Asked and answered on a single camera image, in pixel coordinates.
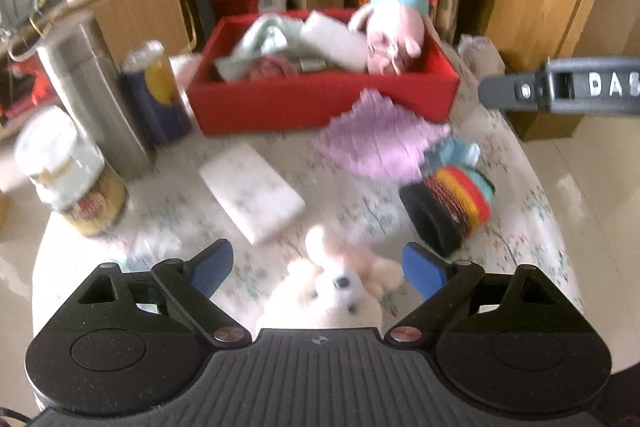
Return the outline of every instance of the floral tablecloth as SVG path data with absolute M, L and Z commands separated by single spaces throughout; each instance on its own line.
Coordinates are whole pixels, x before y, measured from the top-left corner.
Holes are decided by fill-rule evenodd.
M 582 309 L 558 224 L 518 140 L 500 114 L 479 105 L 476 79 L 450 48 L 446 53 L 462 78 L 452 128 L 480 145 L 479 169 L 497 189 L 492 219 L 455 257 L 472 259 L 497 273 L 512 273 L 521 263 L 535 264 Z M 130 185 L 122 221 L 99 239 L 81 237 L 60 215 L 51 214 L 33 270 L 34 333 L 99 263 L 115 261 L 124 271 L 144 270 L 166 257 L 189 259 L 219 237 L 233 244 L 235 264 L 212 300 L 249 330 L 262 314 L 262 303 L 285 276 L 288 262 L 305 255 L 306 230 L 316 223 L 399 261 L 402 247 L 419 238 L 398 187 L 333 165 L 311 145 L 316 136 L 315 131 L 219 138 L 194 133 L 161 150 L 154 172 Z M 204 162 L 240 141 L 250 143 L 306 201 L 302 217 L 260 247 L 245 240 L 198 175 Z M 385 326 L 420 302 L 408 283 L 387 295 Z

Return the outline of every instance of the red tray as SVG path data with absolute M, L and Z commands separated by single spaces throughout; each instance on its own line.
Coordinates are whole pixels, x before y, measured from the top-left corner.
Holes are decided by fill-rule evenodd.
M 347 22 L 353 10 L 322 10 Z M 307 11 L 287 16 L 306 19 Z M 221 81 L 214 60 L 226 57 L 259 17 L 223 17 L 202 52 L 187 96 L 204 134 L 305 129 L 325 126 L 332 116 L 350 110 L 367 87 L 435 123 L 449 118 L 460 79 L 440 47 L 425 34 L 417 72 L 400 76 L 321 72 L 267 80 Z

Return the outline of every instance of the bear nose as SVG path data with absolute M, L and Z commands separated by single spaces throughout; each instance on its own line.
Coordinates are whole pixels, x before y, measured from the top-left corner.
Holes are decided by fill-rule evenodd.
M 334 286 L 338 290 L 342 290 L 343 288 L 348 288 L 351 284 L 350 280 L 347 277 L 338 277 L 338 279 L 334 279 Z

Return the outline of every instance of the teddy bear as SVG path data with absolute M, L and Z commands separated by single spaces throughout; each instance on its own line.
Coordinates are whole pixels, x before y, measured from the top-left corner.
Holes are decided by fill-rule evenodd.
M 305 246 L 309 259 L 287 266 L 287 276 L 265 302 L 255 335 L 262 328 L 382 331 L 380 299 L 401 285 L 402 267 L 322 226 L 309 230 Z
M 428 0 L 370 0 L 351 16 L 348 28 L 366 29 L 370 74 L 401 74 L 420 57 L 425 30 L 440 43 Z

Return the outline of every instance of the silver cylinder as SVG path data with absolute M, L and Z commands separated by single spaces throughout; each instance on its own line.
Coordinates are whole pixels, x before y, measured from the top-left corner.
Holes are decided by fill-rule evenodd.
M 128 180 L 150 171 L 153 146 L 118 87 L 93 14 L 80 12 L 55 26 L 38 56 L 68 113 L 115 171 Z

